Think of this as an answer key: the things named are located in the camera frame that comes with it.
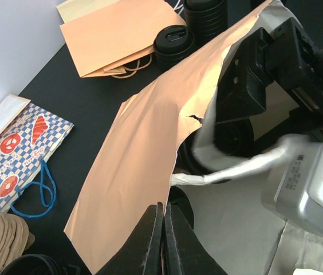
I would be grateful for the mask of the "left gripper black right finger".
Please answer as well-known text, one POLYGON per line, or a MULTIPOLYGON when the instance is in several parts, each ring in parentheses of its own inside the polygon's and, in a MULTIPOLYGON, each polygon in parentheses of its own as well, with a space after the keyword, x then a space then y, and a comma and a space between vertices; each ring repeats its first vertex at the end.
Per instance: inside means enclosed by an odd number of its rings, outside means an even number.
POLYGON ((164 216, 164 273, 226 274, 204 249, 176 205, 168 205, 164 216))

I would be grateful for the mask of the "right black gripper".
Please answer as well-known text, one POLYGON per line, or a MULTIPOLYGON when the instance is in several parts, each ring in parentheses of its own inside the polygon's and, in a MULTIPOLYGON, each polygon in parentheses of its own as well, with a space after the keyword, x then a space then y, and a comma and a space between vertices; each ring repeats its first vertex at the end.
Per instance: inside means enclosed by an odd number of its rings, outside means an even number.
POLYGON ((323 49, 292 17, 273 34, 259 27, 240 43, 218 83, 214 125, 264 113, 266 87, 273 82, 323 124, 323 49))

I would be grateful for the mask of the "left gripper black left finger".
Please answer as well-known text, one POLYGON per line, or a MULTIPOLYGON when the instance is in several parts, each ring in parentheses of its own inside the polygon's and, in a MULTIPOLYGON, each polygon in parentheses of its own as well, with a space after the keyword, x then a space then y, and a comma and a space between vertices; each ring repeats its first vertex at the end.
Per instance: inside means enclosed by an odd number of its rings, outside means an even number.
POLYGON ((163 218, 162 203, 148 206, 122 248, 97 273, 161 274, 163 218))

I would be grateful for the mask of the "orange kraft paper bag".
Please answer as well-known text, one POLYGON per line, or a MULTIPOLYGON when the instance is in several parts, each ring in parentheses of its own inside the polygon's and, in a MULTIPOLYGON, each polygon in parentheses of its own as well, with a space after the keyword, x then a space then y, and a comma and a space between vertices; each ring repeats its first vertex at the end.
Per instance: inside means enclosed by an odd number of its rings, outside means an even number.
MULTIPOLYGON (((264 2, 122 103, 65 226, 92 274, 121 249, 148 206, 166 203, 178 147, 200 127, 238 42, 260 26, 272 32, 291 16, 280 1, 264 2)), ((323 272, 323 239, 262 206, 266 179, 187 187, 202 246, 228 274, 323 272)))

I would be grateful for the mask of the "white lined paper cup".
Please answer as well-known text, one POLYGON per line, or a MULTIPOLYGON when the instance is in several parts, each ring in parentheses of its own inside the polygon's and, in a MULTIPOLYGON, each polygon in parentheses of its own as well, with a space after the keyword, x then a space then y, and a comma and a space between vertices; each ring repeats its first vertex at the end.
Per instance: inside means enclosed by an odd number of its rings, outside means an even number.
POLYGON ((254 149, 254 132, 250 120, 216 123, 213 144, 226 155, 248 158, 254 149))

